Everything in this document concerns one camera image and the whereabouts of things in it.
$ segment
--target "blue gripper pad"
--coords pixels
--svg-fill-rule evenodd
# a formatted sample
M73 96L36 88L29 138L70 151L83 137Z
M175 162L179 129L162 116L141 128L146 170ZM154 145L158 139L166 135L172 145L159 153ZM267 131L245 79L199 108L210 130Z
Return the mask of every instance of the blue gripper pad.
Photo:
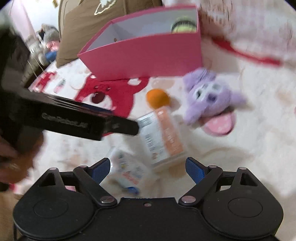
M186 159L185 168L191 179L198 184L208 174L208 168L192 157Z
M110 160L105 158L90 167L92 169L91 177L100 184L110 172Z

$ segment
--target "pink curtain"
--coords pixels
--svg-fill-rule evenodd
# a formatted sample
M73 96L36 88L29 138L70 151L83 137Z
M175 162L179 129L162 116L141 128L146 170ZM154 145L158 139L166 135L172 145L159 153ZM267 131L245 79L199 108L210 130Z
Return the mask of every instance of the pink curtain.
M26 40L30 35L36 38L33 25L28 17L22 0L12 0L9 4L9 14L11 20L23 40Z

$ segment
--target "plastic package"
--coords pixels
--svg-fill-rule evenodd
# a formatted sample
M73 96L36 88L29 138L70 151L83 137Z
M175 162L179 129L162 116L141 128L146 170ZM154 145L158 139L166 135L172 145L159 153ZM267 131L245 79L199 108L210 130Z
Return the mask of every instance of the plastic package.
M161 107L137 121L148 162L154 171L186 160L187 148L168 107Z
M116 180L130 193L137 195L158 179L157 175L136 157L116 147L111 148L107 157L111 162L109 178Z

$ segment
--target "human hand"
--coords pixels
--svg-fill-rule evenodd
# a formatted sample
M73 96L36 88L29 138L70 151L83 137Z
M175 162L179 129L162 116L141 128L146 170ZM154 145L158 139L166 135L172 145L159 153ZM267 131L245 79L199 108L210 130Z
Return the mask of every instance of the human hand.
M43 144L43 134L36 141L31 150L24 154L18 152L0 137L0 156L9 157L9 162L0 163L0 182L17 183L26 178L27 171L33 167L33 159Z

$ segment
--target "orange fruit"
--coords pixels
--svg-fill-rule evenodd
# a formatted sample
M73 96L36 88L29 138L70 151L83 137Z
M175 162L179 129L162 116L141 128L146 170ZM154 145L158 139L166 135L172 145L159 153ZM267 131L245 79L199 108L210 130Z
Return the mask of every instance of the orange fruit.
M170 105L170 97L162 89L152 89L148 91L146 94L146 100L149 106L153 109Z

